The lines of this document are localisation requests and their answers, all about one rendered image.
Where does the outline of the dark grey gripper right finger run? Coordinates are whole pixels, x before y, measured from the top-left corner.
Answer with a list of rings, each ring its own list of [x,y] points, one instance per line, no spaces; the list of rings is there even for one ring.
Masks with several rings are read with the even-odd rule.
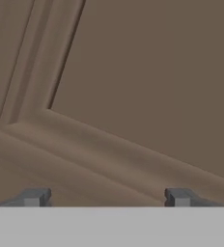
[[[165,206],[220,206],[219,203],[204,199],[187,188],[166,188]]]

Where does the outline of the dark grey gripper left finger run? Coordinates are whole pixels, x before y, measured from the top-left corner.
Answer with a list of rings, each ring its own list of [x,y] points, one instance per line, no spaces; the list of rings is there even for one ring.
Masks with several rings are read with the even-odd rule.
[[[51,206],[50,188],[27,188],[0,206]]]

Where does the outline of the brown wooden cabinet door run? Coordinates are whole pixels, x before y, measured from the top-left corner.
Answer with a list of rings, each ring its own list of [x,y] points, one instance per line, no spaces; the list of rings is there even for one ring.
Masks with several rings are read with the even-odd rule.
[[[224,204],[224,0],[0,0],[0,201]]]

